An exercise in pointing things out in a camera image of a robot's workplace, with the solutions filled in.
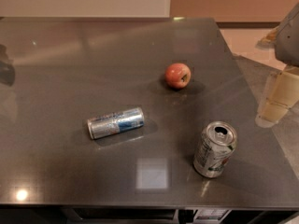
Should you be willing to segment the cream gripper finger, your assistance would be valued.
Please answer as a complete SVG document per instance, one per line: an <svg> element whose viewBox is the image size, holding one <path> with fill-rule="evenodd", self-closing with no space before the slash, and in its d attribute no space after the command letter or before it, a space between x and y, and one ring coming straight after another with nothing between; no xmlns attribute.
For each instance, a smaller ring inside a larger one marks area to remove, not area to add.
<svg viewBox="0 0 299 224"><path fill-rule="evenodd" d="M255 122L262 128L277 124L299 101L299 67L287 65L266 80Z"/></svg>

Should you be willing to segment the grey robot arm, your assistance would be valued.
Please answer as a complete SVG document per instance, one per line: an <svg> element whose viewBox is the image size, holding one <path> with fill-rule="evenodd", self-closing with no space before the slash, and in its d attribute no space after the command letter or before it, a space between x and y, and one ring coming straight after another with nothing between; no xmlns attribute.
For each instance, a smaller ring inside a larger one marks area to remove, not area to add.
<svg viewBox="0 0 299 224"><path fill-rule="evenodd" d="M266 80L255 119L263 128L277 124L299 101L299 4L279 24L274 48L276 59L286 66Z"/></svg>

